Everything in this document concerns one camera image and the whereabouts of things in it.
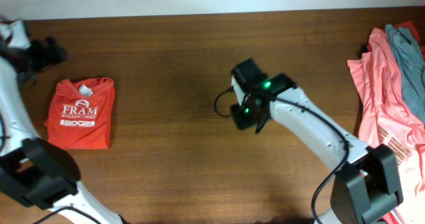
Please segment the orange printed t-shirt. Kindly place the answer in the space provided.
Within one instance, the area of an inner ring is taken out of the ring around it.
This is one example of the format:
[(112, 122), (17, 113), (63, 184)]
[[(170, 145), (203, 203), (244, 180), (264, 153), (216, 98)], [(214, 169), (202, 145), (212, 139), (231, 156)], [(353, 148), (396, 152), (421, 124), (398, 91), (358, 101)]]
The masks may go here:
[(114, 98), (111, 78), (60, 81), (44, 123), (48, 142), (63, 150), (107, 150)]

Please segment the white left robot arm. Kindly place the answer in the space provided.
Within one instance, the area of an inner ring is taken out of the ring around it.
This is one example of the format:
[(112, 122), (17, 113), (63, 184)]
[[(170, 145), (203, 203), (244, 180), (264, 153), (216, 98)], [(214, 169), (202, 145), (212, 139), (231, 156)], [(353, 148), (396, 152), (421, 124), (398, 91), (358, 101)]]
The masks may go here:
[(86, 189), (72, 156), (33, 126), (20, 85), (66, 60), (67, 53), (52, 37), (30, 37), (23, 20), (1, 19), (1, 193), (24, 207), (47, 210), (39, 223), (55, 215), (72, 223), (125, 223)]

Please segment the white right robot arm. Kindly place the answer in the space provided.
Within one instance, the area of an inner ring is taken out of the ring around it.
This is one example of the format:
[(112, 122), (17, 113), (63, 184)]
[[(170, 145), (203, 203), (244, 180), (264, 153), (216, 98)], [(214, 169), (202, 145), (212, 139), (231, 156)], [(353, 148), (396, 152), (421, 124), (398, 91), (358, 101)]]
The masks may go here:
[(273, 120), (295, 134), (329, 170), (311, 200), (315, 223), (376, 223), (402, 204), (396, 156), (372, 147), (322, 112), (286, 74), (269, 77), (254, 60), (231, 70), (230, 107), (240, 130), (259, 134)]

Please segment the pink t-shirt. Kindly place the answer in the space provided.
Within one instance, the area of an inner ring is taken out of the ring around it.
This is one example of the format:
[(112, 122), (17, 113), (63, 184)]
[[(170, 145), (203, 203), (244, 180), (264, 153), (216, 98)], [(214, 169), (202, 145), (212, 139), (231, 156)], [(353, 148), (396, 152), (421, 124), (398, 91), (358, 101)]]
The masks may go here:
[(424, 222), (424, 124), (402, 98), (402, 75), (387, 35), (375, 28), (369, 51), (347, 66), (363, 103), (358, 137), (372, 147), (388, 146), (396, 165), (404, 201), (384, 216), (388, 223)]

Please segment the grey t-shirt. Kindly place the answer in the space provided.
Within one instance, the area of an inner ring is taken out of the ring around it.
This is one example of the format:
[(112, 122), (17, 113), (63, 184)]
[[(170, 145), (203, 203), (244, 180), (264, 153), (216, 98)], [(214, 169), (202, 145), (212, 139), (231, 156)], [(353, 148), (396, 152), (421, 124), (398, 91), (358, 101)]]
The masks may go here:
[(385, 26), (402, 77), (402, 97), (411, 113), (424, 123), (424, 57), (409, 28)]

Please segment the red garment in pile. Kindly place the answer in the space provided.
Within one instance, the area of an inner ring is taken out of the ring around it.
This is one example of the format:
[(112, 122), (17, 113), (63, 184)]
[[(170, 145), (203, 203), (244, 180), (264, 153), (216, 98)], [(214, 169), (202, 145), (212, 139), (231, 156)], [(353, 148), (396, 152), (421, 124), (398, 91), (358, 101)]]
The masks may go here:
[(420, 47), (420, 52), (422, 54), (422, 57), (424, 57), (424, 45), (421, 45), (421, 40), (420, 40), (420, 33), (418, 32), (418, 30), (416, 29), (414, 23), (412, 21), (406, 21), (403, 23), (399, 23), (397, 25), (394, 26), (396, 29), (400, 29), (403, 28), (405, 30), (409, 30), (410, 32), (410, 36), (416, 41), (416, 43), (419, 45)]

